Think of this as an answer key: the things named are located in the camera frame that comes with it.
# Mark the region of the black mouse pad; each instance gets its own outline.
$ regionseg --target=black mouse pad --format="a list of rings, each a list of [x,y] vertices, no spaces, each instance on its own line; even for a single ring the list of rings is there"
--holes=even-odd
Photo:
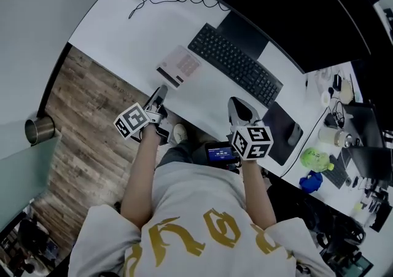
[[[274,141],[269,156],[280,166],[283,166],[296,147],[296,145],[290,146],[288,144],[288,138],[294,129],[295,121],[276,102],[271,105],[262,120],[270,128]]]

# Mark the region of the small bottle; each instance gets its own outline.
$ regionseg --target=small bottle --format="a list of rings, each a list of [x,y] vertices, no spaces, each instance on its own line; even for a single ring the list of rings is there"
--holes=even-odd
[[[313,170],[314,172],[322,172],[325,170],[333,170],[334,164],[330,163],[329,155],[325,152],[310,147],[307,148],[300,156],[303,166]]]

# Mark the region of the black keyboard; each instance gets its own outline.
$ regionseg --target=black keyboard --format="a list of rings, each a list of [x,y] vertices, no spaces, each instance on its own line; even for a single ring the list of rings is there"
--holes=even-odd
[[[282,88],[277,78],[254,61],[216,29],[205,24],[189,49],[231,78],[264,106],[270,107]]]
[[[330,180],[338,189],[340,189],[348,178],[348,174],[340,163],[333,155],[329,156],[330,163],[334,164],[333,170],[325,170],[322,174]]]

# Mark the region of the shoe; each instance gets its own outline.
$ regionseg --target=shoe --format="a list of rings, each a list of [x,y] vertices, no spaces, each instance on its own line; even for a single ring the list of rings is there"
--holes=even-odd
[[[181,141],[188,140],[187,131],[185,130],[183,124],[178,123],[174,126],[173,138],[178,144],[180,144]]]

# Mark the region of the gold lettering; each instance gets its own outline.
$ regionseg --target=gold lettering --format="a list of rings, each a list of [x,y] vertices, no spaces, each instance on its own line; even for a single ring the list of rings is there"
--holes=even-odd
[[[185,228],[181,227],[180,225],[170,224],[170,222],[178,218],[179,217],[165,219],[149,229],[149,235],[150,235],[150,240],[152,242],[156,267],[160,266],[160,264],[165,258],[165,254],[166,254],[165,246],[170,245],[162,240],[161,237],[162,231],[169,231],[179,235],[179,237],[181,238],[181,240],[185,245],[185,249],[187,250],[187,252],[195,256],[200,256],[205,247],[205,243],[199,243],[195,241],[191,236],[191,234]]]
[[[218,217],[218,219],[216,220],[218,229],[213,223],[211,214]],[[235,247],[236,242],[240,238],[241,232],[235,219],[231,215],[228,215],[227,213],[220,214],[214,208],[212,208],[203,215],[203,218],[206,222],[206,225],[208,226],[210,235],[213,239],[215,239],[218,243],[228,246],[230,248]],[[226,236],[227,225],[230,227],[233,234],[235,235],[234,238],[229,238]]]
[[[258,248],[265,253],[269,254],[274,250],[278,249],[281,245],[276,243],[275,246],[272,246],[266,239],[265,239],[265,232],[258,227],[257,225],[251,224],[251,227],[258,233],[255,241],[257,242]]]
[[[132,246],[132,250],[133,250],[133,252],[131,253],[131,255],[125,259],[124,269],[123,269],[124,270],[124,272],[123,272],[124,277],[126,276],[125,272],[127,271],[128,262],[131,259],[135,259],[135,262],[130,266],[130,270],[128,271],[129,277],[133,277],[134,273],[135,273],[135,268],[142,257],[142,247],[139,245],[139,243],[134,244]]]

